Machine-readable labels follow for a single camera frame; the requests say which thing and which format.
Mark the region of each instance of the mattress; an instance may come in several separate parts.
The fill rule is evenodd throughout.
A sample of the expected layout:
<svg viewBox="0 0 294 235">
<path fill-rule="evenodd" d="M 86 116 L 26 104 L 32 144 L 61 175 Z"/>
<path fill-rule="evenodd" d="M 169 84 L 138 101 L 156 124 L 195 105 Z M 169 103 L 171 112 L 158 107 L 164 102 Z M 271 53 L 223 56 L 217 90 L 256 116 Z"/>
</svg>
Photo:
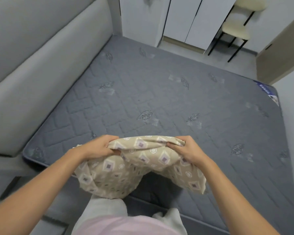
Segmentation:
<svg viewBox="0 0 294 235">
<path fill-rule="evenodd" d="M 282 113 L 259 85 L 112 36 L 27 143 L 23 156 L 49 166 L 70 148 L 102 134 L 191 135 L 263 217 L 281 234 L 294 234 L 294 182 Z M 149 173 L 131 196 L 176 207 L 186 218 L 216 228 L 216 234 L 227 231 L 209 186 L 198 195 Z"/>
</svg>

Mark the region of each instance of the forearm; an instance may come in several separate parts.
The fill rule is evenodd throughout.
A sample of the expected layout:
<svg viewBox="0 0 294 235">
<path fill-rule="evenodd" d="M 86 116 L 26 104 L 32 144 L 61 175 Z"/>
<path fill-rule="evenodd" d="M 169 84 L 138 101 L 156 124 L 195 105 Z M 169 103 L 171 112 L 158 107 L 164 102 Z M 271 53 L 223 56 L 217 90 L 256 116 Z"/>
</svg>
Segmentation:
<svg viewBox="0 0 294 235">
<path fill-rule="evenodd" d="M 68 151 L 0 204 L 0 235 L 29 234 L 82 161 Z"/>
<path fill-rule="evenodd" d="M 215 162 L 207 157 L 197 167 L 205 175 L 231 234 L 278 234 L 250 205 Z"/>
</svg>

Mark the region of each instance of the chair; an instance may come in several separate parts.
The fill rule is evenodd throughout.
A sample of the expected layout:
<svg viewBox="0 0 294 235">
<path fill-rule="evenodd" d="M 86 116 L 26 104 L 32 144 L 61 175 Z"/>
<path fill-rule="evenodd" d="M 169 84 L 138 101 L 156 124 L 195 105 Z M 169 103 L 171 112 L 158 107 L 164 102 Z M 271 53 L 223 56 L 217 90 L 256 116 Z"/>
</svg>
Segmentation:
<svg viewBox="0 0 294 235">
<path fill-rule="evenodd" d="M 233 10 L 234 6 L 244 8 L 247 10 L 252 11 L 252 13 L 249 15 L 247 20 L 245 21 L 244 24 L 240 23 L 239 21 L 236 20 L 227 20 L 229 14 Z M 266 9 L 266 2 L 264 0 L 236 0 L 234 3 L 234 6 L 231 8 L 230 12 L 228 13 L 227 17 L 225 18 L 222 26 L 221 26 L 221 34 L 219 38 L 216 40 L 214 45 L 212 46 L 211 50 L 208 53 L 208 56 L 211 54 L 219 40 L 222 38 L 224 34 L 228 34 L 233 36 L 233 40 L 231 43 L 228 45 L 228 47 L 231 47 L 231 45 L 234 43 L 234 41 L 239 38 L 243 40 L 243 43 L 241 46 L 235 51 L 235 53 L 231 56 L 231 58 L 228 60 L 228 63 L 234 58 L 234 56 L 240 51 L 240 49 L 246 44 L 246 42 L 250 39 L 250 34 L 248 32 L 248 29 L 246 27 L 246 24 L 248 21 L 251 19 L 251 17 L 254 15 L 256 11 L 262 11 Z"/>
</svg>

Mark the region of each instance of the floor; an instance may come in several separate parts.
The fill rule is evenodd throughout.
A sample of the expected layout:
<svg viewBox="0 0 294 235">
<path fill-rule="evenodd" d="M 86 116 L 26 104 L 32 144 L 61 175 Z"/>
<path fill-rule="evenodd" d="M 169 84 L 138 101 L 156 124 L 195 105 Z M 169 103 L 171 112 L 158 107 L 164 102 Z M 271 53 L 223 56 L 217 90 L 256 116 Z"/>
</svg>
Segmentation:
<svg viewBox="0 0 294 235">
<path fill-rule="evenodd" d="M 235 48 L 227 48 L 223 43 L 219 43 L 210 56 L 207 55 L 210 47 L 206 51 L 206 54 L 200 54 L 162 41 L 159 48 L 244 77 L 256 79 L 255 55 L 248 51 L 239 51 L 237 56 L 230 63 L 227 63 L 227 60 L 235 52 Z M 30 179 L 27 177 L 21 178 L 14 191 Z M 31 235 L 42 234 L 42 232 L 46 234 L 46 231 L 50 235 L 71 234 L 73 226 L 89 202 L 90 196 L 90 193 L 79 188 L 78 180 L 71 177 L 45 213 L 45 217 L 42 218 L 32 231 Z"/>
<path fill-rule="evenodd" d="M 228 60 L 236 51 L 236 48 L 228 48 L 225 43 L 218 43 L 215 49 L 212 51 L 211 55 L 208 56 L 208 52 L 210 51 L 212 44 L 204 54 L 200 54 L 198 52 L 191 51 L 165 41 L 160 43 L 159 48 L 198 62 L 206 63 L 208 65 L 251 78 L 253 80 L 257 79 L 255 54 L 251 53 L 250 51 L 241 50 L 228 63 Z"/>
</svg>

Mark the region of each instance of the upholstered headboard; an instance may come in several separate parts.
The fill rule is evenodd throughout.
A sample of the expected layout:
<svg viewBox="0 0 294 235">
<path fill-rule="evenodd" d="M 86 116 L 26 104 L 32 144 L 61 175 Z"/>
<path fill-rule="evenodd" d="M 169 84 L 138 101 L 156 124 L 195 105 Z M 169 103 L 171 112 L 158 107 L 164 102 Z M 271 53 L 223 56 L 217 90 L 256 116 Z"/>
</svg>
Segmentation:
<svg viewBox="0 0 294 235">
<path fill-rule="evenodd" d="M 0 154 L 23 147 L 112 31 L 107 0 L 0 0 Z"/>
</svg>

